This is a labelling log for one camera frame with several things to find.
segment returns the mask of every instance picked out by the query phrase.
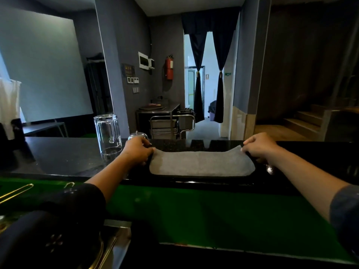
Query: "person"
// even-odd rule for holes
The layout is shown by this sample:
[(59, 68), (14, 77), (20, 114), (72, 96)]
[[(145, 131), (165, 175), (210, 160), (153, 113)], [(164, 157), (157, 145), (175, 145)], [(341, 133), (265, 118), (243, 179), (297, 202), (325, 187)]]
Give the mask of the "person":
[(121, 154), (85, 183), (45, 197), (0, 235), (0, 268), (78, 268), (98, 241), (105, 205), (125, 174), (153, 153), (148, 140), (128, 140)]
[(334, 227), (340, 243), (359, 254), (359, 186), (338, 179), (280, 147), (267, 133), (245, 140), (242, 152), (281, 170), (316, 211)]

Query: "person's left hand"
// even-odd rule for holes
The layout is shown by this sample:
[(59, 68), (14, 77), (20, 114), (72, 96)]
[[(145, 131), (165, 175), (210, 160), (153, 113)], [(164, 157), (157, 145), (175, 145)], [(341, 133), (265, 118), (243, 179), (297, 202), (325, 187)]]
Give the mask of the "person's left hand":
[(130, 167), (138, 164), (146, 164), (148, 157), (155, 150), (154, 147), (149, 147), (150, 145), (151, 143), (147, 139), (134, 137), (126, 142), (119, 157), (125, 159)]

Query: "forearm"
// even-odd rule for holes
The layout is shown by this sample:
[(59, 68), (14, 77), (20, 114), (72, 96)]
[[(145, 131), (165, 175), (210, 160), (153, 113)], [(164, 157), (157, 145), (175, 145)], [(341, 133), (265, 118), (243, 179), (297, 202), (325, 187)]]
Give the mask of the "forearm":
[(96, 185), (102, 191), (107, 203), (130, 168), (131, 164), (126, 156), (120, 154), (106, 168), (85, 183)]
[(309, 203), (329, 221), (329, 208), (335, 194), (349, 183), (308, 163), (297, 155), (279, 148), (268, 156)]

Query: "gray floor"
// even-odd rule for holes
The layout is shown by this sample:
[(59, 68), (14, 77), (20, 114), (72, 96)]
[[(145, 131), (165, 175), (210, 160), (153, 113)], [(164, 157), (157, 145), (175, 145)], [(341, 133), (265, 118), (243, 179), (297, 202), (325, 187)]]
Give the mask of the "gray floor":
[(187, 132), (189, 140), (228, 140), (219, 136), (219, 124), (211, 122), (209, 118), (196, 123), (195, 130)]

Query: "gold wire handle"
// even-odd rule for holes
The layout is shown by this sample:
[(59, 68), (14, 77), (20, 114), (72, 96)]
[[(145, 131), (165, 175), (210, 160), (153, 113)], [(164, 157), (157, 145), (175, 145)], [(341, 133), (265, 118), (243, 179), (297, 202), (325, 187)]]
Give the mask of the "gold wire handle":
[(73, 187), (73, 186), (75, 185), (75, 182), (69, 182), (69, 183), (66, 183), (66, 185), (65, 185), (64, 189), (66, 189), (66, 187), (67, 187), (68, 185), (70, 185), (70, 184), (72, 184), (72, 185), (71, 185), (71, 187)]
[(15, 192), (17, 192), (17, 191), (19, 191), (19, 190), (25, 188), (25, 187), (28, 187), (27, 189), (25, 189), (25, 190), (23, 190), (23, 191), (21, 191), (21, 192), (19, 192), (19, 193), (17, 193), (17, 194), (14, 194), (13, 196), (10, 196), (10, 197), (8, 197), (8, 198), (5, 199), (5, 200), (0, 201), (0, 204), (6, 202), (7, 200), (9, 200), (9, 199), (11, 199), (11, 198), (14, 198), (15, 196), (17, 196), (17, 195), (19, 195), (19, 194), (24, 193), (25, 191), (28, 191), (28, 190), (31, 189), (33, 186), (34, 186), (34, 184), (32, 184), (32, 183), (31, 183), (31, 184), (27, 184), (27, 185), (25, 185), (25, 186), (22, 186), (21, 188), (18, 188), (18, 189), (14, 190), (14, 191), (11, 191), (11, 192), (7, 193), (7, 194), (4, 194), (3, 196), (0, 196), (0, 200), (1, 200), (1, 199), (5, 198), (6, 196), (10, 195), (10, 194), (13, 194), (13, 193), (15, 193)]

